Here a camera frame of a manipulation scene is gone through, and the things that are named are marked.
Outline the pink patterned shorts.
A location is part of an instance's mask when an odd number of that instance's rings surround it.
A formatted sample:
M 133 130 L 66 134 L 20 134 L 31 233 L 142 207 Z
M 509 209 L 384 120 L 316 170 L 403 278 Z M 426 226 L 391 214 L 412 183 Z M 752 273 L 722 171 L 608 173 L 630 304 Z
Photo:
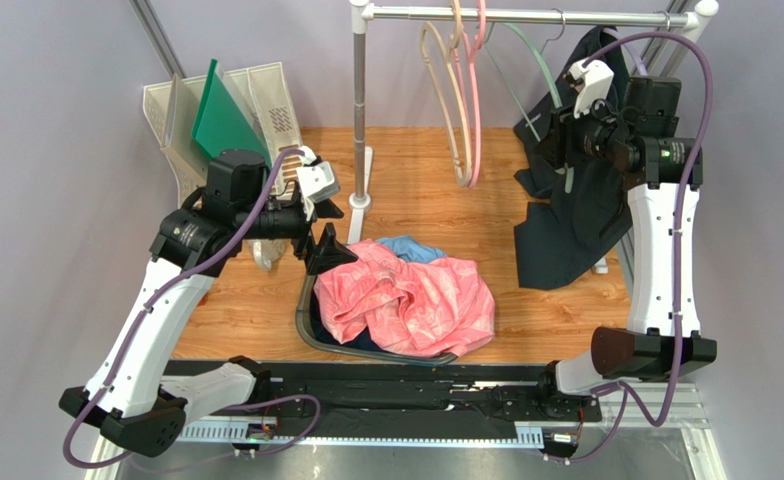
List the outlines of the pink patterned shorts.
M 389 353 L 461 357 L 495 337 L 496 303 L 473 260 L 446 256 L 408 263 L 368 239 L 349 246 L 359 259 L 320 274 L 320 321 L 344 344 L 362 333 Z

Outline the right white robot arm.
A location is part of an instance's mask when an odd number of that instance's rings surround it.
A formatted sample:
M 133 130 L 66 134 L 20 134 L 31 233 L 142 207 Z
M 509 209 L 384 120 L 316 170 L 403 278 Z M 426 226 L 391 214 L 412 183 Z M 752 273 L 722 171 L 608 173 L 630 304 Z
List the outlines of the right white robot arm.
M 702 334 L 693 295 L 693 226 L 703 183 L 702 143 L 712 108 L 705 86 L 697 133 L 679 138 L 681 82 L 633 77 L 623 109 L 606 99 L 606 78 L 577 78 L 575 103 L 556 113 L 561 154 L 583 153 L 616 168 L 635 235 L 632 304 L 624 328 L 599 327 L 588 351 L 554 365 L 567 395 L 599 394 L 624 378 L 672 381 L 712 364 L 715 340 Z

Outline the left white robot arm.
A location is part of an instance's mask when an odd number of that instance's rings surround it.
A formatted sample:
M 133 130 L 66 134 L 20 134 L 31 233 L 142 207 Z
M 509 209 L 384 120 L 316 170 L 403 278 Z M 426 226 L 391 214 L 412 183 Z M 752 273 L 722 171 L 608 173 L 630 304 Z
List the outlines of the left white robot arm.
M 96 428 L 121 458 L 157 457 L 191 422 L 271 404 L 269 372 L 244 356 L 163 380 L 192 313 L 246 241 L 289 241 L 311 276 L 356 260 L 332 225 L 341 216 L 332 164 L 305 146 L 284 156 L 300 161 L 285 200 L 273 192 L 282 158 L 229 149 L 210 162 L 204 184 L 162 220 L 138 297 L 108 356 L 86 384 L 63 392 L 59 405 L 74 426 Z

